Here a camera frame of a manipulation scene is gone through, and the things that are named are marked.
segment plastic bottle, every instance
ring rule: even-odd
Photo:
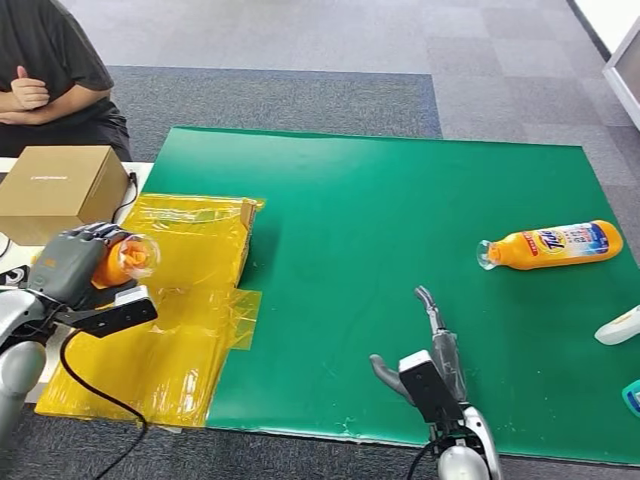
[[[512,233],[497,242],[483,240],[478,262],[485,270],[506,265],[518,270],[599,262],[622,250],[622,236],[609,222],[594,220]]]
[[[122,285],[151,275],[159,262],[157,243],[146,235],[131,235],[113,245],[92,280],[98,288]]]

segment robotic arm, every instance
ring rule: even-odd
[[[135,280],[103,289],[91,282],[110,248],[129,235],[109,223],[63,232],[30,272],[20,267],[0,275],[11,288],[0,292],[0,444],[38,383],[46,362],[45,345],[57,324],[102,338],[158,316]]]
[[[369,357],[374,373],[417,407],[429,425],[427,447],[438,459],[442,480],[502,480],[488,424],[466,401],[455,335],[445,326],[428,290],[417,287],[415,293],[429,318],[433,355],[426,350],[409,355],[400,360],[396,372],[374,354]]]

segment person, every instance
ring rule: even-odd
[[[0,157],[28,145],[111,145],[131,161],[113,81],[57,0],[0,0]]]

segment yellow plastic bag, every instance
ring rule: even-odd
[[[203,426],[228,351],[251,347],[260,294],[235,286],[260,206],[247,199],[141,195],[124,227],[159,245],[160,264],[141,282],[158,318],[103,339],[80,334],[67,348],[69,363],[151,423]],[[60,365],[35,411],[133,418],[85,390]]]

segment white device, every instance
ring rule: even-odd
[[[595,339],[605,345],[617,345],[640,333],[640,305],[602,325],[595,332]]]

